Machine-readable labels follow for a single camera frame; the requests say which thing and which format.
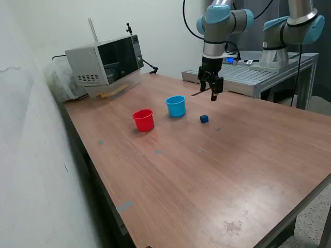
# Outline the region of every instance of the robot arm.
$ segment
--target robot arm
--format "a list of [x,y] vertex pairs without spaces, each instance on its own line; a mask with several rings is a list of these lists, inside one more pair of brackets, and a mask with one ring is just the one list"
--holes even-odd
[[197,21],[197,29],[204,35],[202,66],[198,78],[201,91],[205,91],[206,82],[212,89],[212,101],[223,92],[223,78],[218,77],[223,62],[223,53],[227,36],[242,33],[253,24],[254,16],[250,10],[232,10],[232,0],[214,0],[204,16]]
[[289,0],[289,10],[289,17],[264,24],[262,58],[254,69],[281,69],[289,63],[287,45],[312,44],[320,37],[325,20],[313,8],[312,0]]
[[[214,0],[197,21],[197,30],[204,35],[202,65],[198,74],[200,90],[205,91],[208,82],[212,101],[216,101],[218,94],[223,92],[223,78],[218,76],[218,72],[222,68],[224,40],[230,34],[250,28],[254,20],[250,10],[231,11],[232,4],[232,0]],[[320,37],[325,20],[313,8],[312,0],[289,0],[289,9],[289,17],[264,24],[263,53],[259,68],[255,70],[286,66],[289,63],[287,45],[312,44]]]

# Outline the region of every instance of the metal rack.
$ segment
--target metal rack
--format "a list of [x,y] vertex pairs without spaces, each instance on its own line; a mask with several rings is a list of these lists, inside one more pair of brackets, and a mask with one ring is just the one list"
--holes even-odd
[[[240,53],[244,60],[260,59],[262,56],[262,52],[258,51],[241,51]],[[289,53],[289,58],[298,61],[298,53]],[[298,109],[306,110],[309,107],[317,62],[317,53],[302,54],[296,105]],[[219,76],[224,77],[224,90],[260,99],[262,92],[296,76],[298,70],[298,63],[288,65],[280,73],[251,70],[250,66],[247,64],[237,66],[223,64]],[[196,70],[185,70],[182,72],[182,77],[184,81],[199,83],[198,71]]]

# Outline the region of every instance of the tiled floor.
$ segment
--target tiled floor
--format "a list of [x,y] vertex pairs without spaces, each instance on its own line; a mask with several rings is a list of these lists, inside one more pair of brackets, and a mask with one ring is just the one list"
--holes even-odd
[[[283,104],[290,105],[290,100]],[[313,97],[310,111],[331,116],[331,103],[320,97]],[[299,214],[294,236],[281,248],[316,248],[321,240],[326,217],[331,205],[331,184]]]

